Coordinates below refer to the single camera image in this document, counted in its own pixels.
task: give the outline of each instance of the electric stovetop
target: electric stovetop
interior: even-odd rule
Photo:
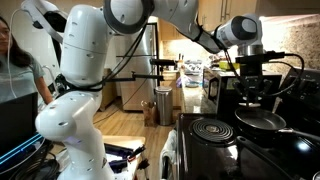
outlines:
[[[236,120],[212,114],[180,114],[177,123],[180,180],[312,179],[320,149],[293,135],[257,139]]]

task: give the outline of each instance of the wall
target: wall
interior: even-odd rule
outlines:
[[[302,56],[305,66],[320,69],[320,15],[305,17],[289,22],[263,23],[262,42],[267,51],[284,51]],[[177,59],[184,53],[185,59],[207,59],[210,55],[200,45],[190,40],[163,41],[163,58]],[[300,67],[296,58],[285,58],[294,66]],[[264,65],[264,69],[286,74],[289,68],[282,64]]]
[[[300,55],[305,67],[320,69],[320,15],[306,17],[281,24],[263,23],[264,48]],[[300,67],[297,58],[285,58],[285,62]],[[285,65],[265,65],[265,69],[286,74]]]

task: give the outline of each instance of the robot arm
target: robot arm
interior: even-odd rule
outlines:
[[[210,53],[218,53],[234,45],[255,45],[256,48],[259,47],[259,53],[262,53],[261,22],[255,15],[237,16],[215,31],[207,32],[197,24],[197,13],[198,0],[104,1],[106,22],[113,30],[122,34],[137,32],[149,16],[155,16],[173,24],[181,34]]]
[[[21,9],[30,16],[34,27],[44,28],[53,39],[62,44],[62,36],[58,32],[64,32],[67,21],[65,13],[44,0],[25,0]]]
[[[97,91],[82,87],[101,82],[108,43],[115,34],[138,32],[153,15],[174,24],[211,53],[233,45],[262,46],[261,24],[252,15],[233,18],[214,32],[205,32],[196,23],[198,0],[105,0],[103,8],[77,5],[69,13],[63,39],[44,17],[46,11],[57,10],[54,5],[25,0],[22,9],[63,44],[61,73],[78,88],[50,103],[36,118],[36,128],[43,137],[61,141],[68,149],[72,163],[60,174],[60,180],[114,179],[101,133],[92,125],[102,99],[100,86],[93,86]]]

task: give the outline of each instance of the cable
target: cable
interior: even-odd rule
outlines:
[[[149,74],[153,74],[154,69],[155,69],[155,68],[153,68]],[[147,81],[147,79],[145,79],[145,80],[141,83],[141,85],[138,87],[138,89],[130,96],[130,98],[122,105],[122,107],[123,107],[124,105],[126,105],[126,104],[132,99],[132,97],[140,90],[140,88],[144,85],[144,83],[145,83],[146,81]],[[97,120],[96,122],[94,122],[93,124],[97,124],[97,123],[99,123],[99,122],[101,122],[101,121],[103,121],[103,120],[105,120],[105,119],[108,119],[109,117],[111,117],[113,114],[115,114],[115,113],[118,112],[118,111],[119,111],[119,109],[115,110],[115,111],[114,111],[113,113],[111,113],[109,116],[104,117],[104,118],[102,118],[102,119],[99,119],[99,120]]]
[[[301,79],[301,76],[302,76],[302,73],[303,73],[303,70],[304,70],[304,60],[301,56],[297,55],[297,54],[292,54],[292,53],[288,53],[288,54],[285,54],[284,56],[295,56],[295,57],[298,57],[300,62],[301,62],[301,70],[298,74],[298,76],[295,78],[295,80],[291,83],[290,86],[282,89],[282,90],[279,90],[278,92],[276,93],[273,93],[273,94],[264,94],[264,93],[261,93],[261,92],[258,92],[258,91],[254,91],[252,89],[250,89],[247,84],[241,79],[241,77],[239,76],[239,74],[237,73],[237,71],[235,70],[232,62],[231,62],[231,58],[230,58],[230,55],[228,53],[227,50],[224,50],[225,54],[226,54],[226,57],[227,57],[227,62],[231,68],[231,70],[233,71],[233,73],[235,74],[236,78],[239,80],[239,82],[245,87],[246,90],[248,90],[249,92],[255,94],[255,95],[258,95],[258,96],[261,96],[261,97],[273,97],[273,96],[279,96],[280,94],[290,90],[293,86],[295,86],[295,84]]]
[[[119,74],[119,72],[129,63],[130,59],[132,58],[134,52],[136,51],[136,49],[138,48],[138,45],[144,35],[145,29],[147,27],[147,24],[142,28],[142,30],[140,31],[139,35],[137,36],[137,38],[135,39],[135,41],[131,44],[130,48],[128,49],[128,51],[125,53],[124,57],[128,57],[127,59],[123,58],[117,65],[116,67],[111,71],[111,73],[109,73],[106,77],[104,77],[100,82],[92,84],[92,85],[87,85],[87,86],[73,86],[71,83],[66,82],[69,86],[70,89],[68,89],[67,91],[63,92],[60,94],[60,96],[58,96],[57,98],[61,97],[62,95],[66,94],[67,92],[71,92],[71,91],[75,91],[75,90],[83,90],[83,91],[100,91],[102,88],[100,89],[92,89],[93,87],[99,86],[99,85],[104,85],[106,82],[108,82],[109,79],[114,78],[117,74]]]
[[[32,158],[19,167],[11,176],[10,180],[35,179],[38,173],[44,168],[46,168],[46,170],[48,169],[48,172],[44,174],[42,179],[56,179],[59,171],[59,163],[56,161],[55,155],[49,152],[52,148],[53,144],[51,141],[49,144],[42,145]],[[46,159],[48,154],[52,155],[53,159]]]
[[[44,141],[45,141],[45,139],[43,138],[40,146],[43,145]],[[9,172],[9,171],[15,169],[16,167],[20,166],[21,164],[25,163],[25,162],[26,162],[27,160],[29,160],[36,152],[38,152],[39,149],[36,149],[36,150],[35,150],[34,152],[32,152],[28,157],[26,157],[23,161],[21,161],[20,163],[16,164],[15,166],[13,166],[13,167],[5,170],[5,171],[0,172],[0,175],[1,175],[1,174],[4,174],[4,173],[6,173],[6,172]]]
[[[12,32],[12,22],[13,22],[13,17],[14,15],[18,12],[18,11],[21,11],[21,9],[16,9],[12,15],[11,15],[11,18],[10,18],[10,27],[9,27],[9,43],[8,43],[8,55],[7,55],[7,66],[8,66],[8,73],[9,73],[9,78],[10,78],[10,89],[11,89],[11,92],[14,96],[14,98],[17,98],[17,95],[16,93],[14,92],[13,90],[13,86],[12,86],[12,75],[11,75],[11,70],[10,70],[10,49],[11,49],[11,41],[12,41],[12,35],[11,35],[11,32]]]
[[[268,63],[270,63],[270,64],[272,64],[272,63],[285,64],[285,65],[289,66],[291,69],[293,69],[293,71],[294,71],[295,73],[299,74],[299,72],[297,71],[297,69],[296,69],[294,66],[292,66],[291,64],[289,64],[289,63],[282,62],[282,61],[269,61]]]

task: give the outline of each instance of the woman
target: woman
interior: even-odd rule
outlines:
[[[0,16],[0,103],[38,91],[49,104],[53,99],[41,65],[18,46],[12,35],[9,45],[9,37],[8,23]]]

